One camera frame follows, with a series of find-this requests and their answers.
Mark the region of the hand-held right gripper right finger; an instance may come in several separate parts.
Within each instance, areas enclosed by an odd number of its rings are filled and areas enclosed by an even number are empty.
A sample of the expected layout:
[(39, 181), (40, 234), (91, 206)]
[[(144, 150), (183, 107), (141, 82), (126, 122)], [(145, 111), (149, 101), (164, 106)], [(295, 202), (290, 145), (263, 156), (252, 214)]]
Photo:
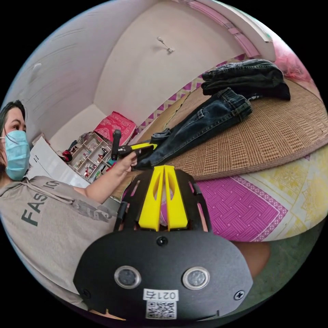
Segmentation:
[(188, 225), (188, 219), (174, 167), (165, 165), (164, 176), (168, 231), (185, 229)]

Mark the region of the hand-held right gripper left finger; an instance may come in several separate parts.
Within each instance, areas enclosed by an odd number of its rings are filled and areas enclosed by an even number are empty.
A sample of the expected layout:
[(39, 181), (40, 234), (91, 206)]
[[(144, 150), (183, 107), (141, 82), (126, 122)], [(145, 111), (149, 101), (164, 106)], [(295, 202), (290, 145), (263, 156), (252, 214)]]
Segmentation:
[(164, 166), (156, 166), (150, 177), (138, 224), (141, 229), (160, 230)]

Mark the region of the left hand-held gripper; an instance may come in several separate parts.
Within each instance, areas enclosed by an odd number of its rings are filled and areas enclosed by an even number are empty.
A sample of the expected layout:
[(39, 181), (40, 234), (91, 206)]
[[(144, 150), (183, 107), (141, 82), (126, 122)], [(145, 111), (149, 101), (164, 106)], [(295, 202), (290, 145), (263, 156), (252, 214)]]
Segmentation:
[(141, 149), (146, 149), (150, 148), (152, 150), (157, 148), (157, 144), (155, 143), (138, 143), (134, 145), (124, 145), (124, 146), (119, 146), (118, 147), (118, 157), (126, 157), (132, 152), (135, 153), (136, 156), (141, 156), (142, 155), (142, 150)]

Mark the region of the person's left hand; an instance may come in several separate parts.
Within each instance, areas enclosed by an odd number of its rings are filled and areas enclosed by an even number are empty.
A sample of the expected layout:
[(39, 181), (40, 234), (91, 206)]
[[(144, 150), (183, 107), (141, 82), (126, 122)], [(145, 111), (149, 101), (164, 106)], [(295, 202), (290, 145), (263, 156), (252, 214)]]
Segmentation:
[(118, 172), (120, 172), (120, 174), (129, 173), (132, 167), (134, 167), (137, 164), (137, 157), (138, 154), (135, 151), (133, 151), (126, 157), (118, 160), (115, 164), (115, 168), (117, 169)]

